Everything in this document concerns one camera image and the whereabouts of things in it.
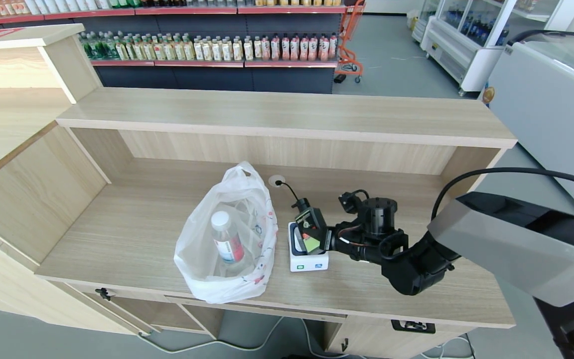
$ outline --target refrigerator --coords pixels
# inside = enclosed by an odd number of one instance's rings
[[[574,32],[511,41],[480,100],[544,168],[574,175]],[[574,198],[574,182],[559,183]]]
[[[419,20],[414,38],[456,80],[460,96],[481,91],[512,36],[566,30],[574,18],[574,0],[439,0],[437,8],[431,1],[423,7],[426,25]]]

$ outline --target white bottle cap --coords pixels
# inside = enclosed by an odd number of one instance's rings
[[[225,232],[230,227],[230,214],[225,211],[218,211],[212,214],[212,228],[219,232]]]

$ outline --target freezer lid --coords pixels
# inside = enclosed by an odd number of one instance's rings
[[[538,32],[521,38],[520,43],[574,70],[573,32]]]

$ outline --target orange shopping cart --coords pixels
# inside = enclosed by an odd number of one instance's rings
[[[353,38],[353,33],[358,27],[358,22],[362,17],[365,9],[365,0],[356,0],[355,4],[349,5],[342,14],[342,21],[340,23],[340,41],[339,41],[339,55],[338,61],[339,68],[335,71],[338,75],[356,75],[356,83],[359,84],[362,80],[362,71],[364,67],[358,61],[356,53],[347,48],[347,44]]]

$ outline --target cabinet handle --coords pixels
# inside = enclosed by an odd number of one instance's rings
[[[94,291],[96,293],[99,293],[101,298],[107,300],[108,302],[111,302],[112,297],[116,295],[116,293],[114,293],[112,291],[108,291],[108,289],[105,289],[105,288],[94,289]]]
[[[432,323],[406,321],[405,324],[402,324],[401,321],[391,320],[391,325],[394,327],[394,330],[397,330],[398,332],[435,334],[435,324]]]

